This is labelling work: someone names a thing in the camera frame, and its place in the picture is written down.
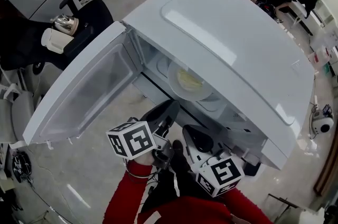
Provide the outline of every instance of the sneaker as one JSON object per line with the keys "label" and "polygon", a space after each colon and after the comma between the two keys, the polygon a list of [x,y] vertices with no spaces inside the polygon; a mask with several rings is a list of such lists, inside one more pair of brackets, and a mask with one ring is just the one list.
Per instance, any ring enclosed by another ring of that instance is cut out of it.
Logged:
{"label": "sneaker", "polygon": [[188,172],[190,170],[190,165],[183,155],[183,144],[178,139],[174,140],[173,149],[175,154],[170,162],[171,168],[175,173]]}

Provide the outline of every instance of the tiled floor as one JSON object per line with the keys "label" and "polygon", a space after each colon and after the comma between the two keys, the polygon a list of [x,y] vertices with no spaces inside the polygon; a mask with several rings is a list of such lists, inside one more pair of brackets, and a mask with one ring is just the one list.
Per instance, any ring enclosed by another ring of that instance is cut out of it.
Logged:
{"label": "tiled floor", "polygon": [[[121,20],[126,14],[145,0],[104,0],[114,20]],[[309,36],[300,27],[290,29],[292,20],[284,16],[284,29],[295,44],[309,54]],[[54,66],[46,66],[41,77],[33,77],[30,87],[45,94],[60,74]],[[323,72],[316,74],[314,94],[320,107],[333,105],[330,77]],[[124,173],[120,158],[114,156],[107,143],[105,131],[113,125],[125,122],[129,117],[141,117],[153,107],[153,103],[130,85],[111,105],[90,125],[80,139],[72,139],[53,144],[50,151],[46,145],[31,145],[28,152],[33,165],[33,178],[36,191],[54,209],[75,223],[101,223],[106,206]],[[313,185],[323,167],[333,132],[320,135],[313,141],[309,139],[308,118],[311,105],[298,138],[297,145],[281,171],[267,167],[255,181],[243,180],[239,189],[260,206],[268,217],[274,219],[281,210],[281,204],[267,197],[268,193],[287,198],[308,207],[315,198]],[[175,125],[169,135],[180,137],[181,129]],[[26,184],[16,184],[16,193],[24,211],[18,217],[26,222],[33,220],[49,208],[32,192]],[[52,223],[63,223],[51,212]]]}

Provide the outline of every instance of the silver kettle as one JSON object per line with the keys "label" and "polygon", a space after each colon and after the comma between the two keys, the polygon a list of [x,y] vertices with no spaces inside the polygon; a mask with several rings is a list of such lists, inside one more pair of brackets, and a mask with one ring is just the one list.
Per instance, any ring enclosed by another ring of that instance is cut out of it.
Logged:
{"label": "silver kettle", "polygon": [[54,27],[65,34],[72,36],[78,28],[79,20],[72,16],[58,15],[51,20]]}

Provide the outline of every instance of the black office chair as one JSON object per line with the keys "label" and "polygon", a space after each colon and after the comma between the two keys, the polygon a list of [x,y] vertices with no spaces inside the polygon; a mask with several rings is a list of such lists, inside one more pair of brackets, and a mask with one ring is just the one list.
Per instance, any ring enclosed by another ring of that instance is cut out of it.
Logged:
{"label": "black office chair", "polygon": [[111,14],[102,0],[92,0],[77,9],[73,0],[63,0],[60,9],[69,6],[79,19],[74,39],[57,54],[41,45],[41,36],[51,23],[27,20],[21,17],[0,20],[0,65],[3,70],[25,68],[30,64],[51,62],[64,70],[70,62],[102,31],[113,23]]}

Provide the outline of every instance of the jeans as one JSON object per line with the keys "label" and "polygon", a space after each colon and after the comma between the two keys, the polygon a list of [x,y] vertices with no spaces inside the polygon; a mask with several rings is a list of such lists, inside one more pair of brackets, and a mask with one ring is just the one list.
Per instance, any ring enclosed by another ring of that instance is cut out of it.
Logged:
{"label": "jeans", "polygon": [[[177,185],[180,190],[180,196],[196,197],[202,200],[211,200],[222,202],[218,198],[211,197],[201,186],[195,181],[194,176],[189,172],[176,174]],[[165,170],[158,175],[157,187],[146,199],[141,212],[146,212],[152,208],[159,207],[163,204],[177,199],[174,187],[174,173]]]}

